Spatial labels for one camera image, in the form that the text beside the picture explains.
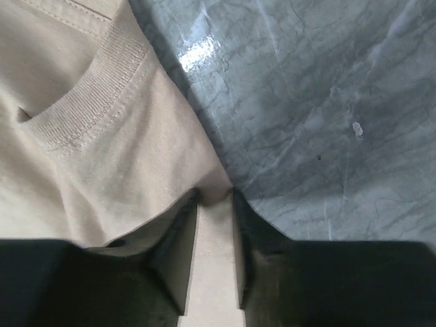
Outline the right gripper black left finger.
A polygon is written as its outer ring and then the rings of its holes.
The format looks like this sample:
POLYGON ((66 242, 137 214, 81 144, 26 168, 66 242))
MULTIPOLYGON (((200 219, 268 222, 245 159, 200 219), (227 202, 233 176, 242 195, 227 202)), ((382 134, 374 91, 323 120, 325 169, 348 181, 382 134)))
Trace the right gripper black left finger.
POLYGON ((185 312, 200 194, 103 247, 1 241, 2 326, 175 326, 185 312))

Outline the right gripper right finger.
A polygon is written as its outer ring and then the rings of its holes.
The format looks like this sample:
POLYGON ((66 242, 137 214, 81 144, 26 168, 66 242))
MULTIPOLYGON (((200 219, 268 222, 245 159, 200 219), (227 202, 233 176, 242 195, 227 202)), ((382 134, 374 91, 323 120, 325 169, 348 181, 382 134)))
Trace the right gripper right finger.
POLYGON ((410 241, 293 240, 232 193, 248 326, 434 326, 435 251, 410 241))

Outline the tan t-shirt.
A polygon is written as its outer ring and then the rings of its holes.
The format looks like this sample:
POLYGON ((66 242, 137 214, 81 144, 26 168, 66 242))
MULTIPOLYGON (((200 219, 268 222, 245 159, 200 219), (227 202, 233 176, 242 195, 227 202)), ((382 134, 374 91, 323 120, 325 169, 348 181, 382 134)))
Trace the tan t-shirt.
POLYGON ((127 1, 1 2, 1 237, 108 244, 198 188, 180 326, 243 326, 231 182, 127 1))

